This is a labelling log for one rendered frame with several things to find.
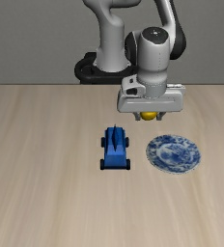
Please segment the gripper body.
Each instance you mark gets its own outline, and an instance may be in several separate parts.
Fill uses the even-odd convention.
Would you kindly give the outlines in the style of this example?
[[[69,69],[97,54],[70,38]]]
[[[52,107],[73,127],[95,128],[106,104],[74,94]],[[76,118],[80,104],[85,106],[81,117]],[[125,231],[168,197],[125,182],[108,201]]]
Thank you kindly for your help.
[[[166,84],[146,86],[137,81],[137,75],[126,77],[118,93],[117,109],[121,113],[180,112],[185,86]]]

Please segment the yellow lemon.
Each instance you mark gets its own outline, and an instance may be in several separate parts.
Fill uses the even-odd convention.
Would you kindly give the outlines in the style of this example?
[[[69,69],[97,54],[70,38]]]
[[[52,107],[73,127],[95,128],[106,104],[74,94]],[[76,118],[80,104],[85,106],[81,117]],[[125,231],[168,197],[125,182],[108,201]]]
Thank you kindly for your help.
[[[156,112],[141,112],[140,116],[144,121],[151,121],[157,116],[157,113]]]

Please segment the blue and white plate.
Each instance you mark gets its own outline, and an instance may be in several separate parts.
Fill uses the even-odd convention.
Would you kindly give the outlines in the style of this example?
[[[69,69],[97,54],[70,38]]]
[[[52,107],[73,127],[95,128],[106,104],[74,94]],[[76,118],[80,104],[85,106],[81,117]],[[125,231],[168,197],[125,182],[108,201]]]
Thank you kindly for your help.
[[[194,170],[201,161],[196,144],[179,135],[160,135],[146,147],[149,162],[158,170],[174,174],[186,174]]]

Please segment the blue toy car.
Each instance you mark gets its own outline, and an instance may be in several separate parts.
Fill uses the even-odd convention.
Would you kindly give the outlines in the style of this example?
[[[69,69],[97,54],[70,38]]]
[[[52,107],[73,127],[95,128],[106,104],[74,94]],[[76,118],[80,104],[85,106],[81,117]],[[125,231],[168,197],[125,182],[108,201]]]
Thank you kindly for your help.
[[[126,158],[129,139],[122,127],[108,127],[101,138],[101,146],[104,148],[104,157],[100,161],[101,170],[130,169],[130,160]]]

